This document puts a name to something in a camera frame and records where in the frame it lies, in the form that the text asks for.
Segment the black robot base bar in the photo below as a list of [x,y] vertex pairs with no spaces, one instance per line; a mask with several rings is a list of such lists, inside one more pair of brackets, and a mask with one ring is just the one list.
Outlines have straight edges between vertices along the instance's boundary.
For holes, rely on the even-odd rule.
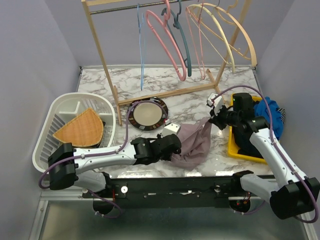
[[235,186],[232,176],[114,178],[93,200],[95,210],[108,212],[115,202],[121,209],[229,208],[248,193]]

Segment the light blue wire hanger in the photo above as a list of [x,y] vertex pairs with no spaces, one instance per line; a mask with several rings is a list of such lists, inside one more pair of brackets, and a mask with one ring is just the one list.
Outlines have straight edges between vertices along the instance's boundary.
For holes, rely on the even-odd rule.
[[144,13],[140,13],[140,4],[137,4],[137,23],[139,34],[139,54],[140,54],[140,90],[144,88],[144,73],[146,59],[146,24]]

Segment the mauve tank top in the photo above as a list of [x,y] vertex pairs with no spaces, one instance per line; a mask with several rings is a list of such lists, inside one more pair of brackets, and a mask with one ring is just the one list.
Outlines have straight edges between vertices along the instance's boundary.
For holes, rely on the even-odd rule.
[[211,147],[212,124],[207,117],[197,124],[183,123],[178,133],[181,153],[173,154],[171,164],[188,171],[204,163]]

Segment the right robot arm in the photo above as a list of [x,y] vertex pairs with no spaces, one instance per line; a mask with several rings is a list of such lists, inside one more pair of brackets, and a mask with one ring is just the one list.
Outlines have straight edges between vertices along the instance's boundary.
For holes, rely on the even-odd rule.
[[282,220],[311,211],[317,218],[319,181],[309,178],[294,164],[274,137],[271,122],[255,115],[252,96],[246,92],[233,94],[232,109],[228,109],[220,95],[211,93],[207,105],[212,108],[209,122],[220,130],[227,126],[237,129],[257,149],[276,179],[272,183],[251,171],[242,171],[233,175],[230,191],[236,196],[253,193],[270,204],[273,213]]

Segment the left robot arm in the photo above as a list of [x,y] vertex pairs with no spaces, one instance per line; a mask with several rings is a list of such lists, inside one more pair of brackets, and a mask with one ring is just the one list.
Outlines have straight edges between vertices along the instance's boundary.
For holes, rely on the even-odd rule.
[[182,143],[175,134],[138,137],[125,146],[93,149],[75,148],[71,143],[64,143],[48,158],[49,189],[63,190],[77,185],[104,198],[110,194],[111,185],[104,173],[93,172],[94,169],[170,161],[173,154],[181,153],[181,148]]

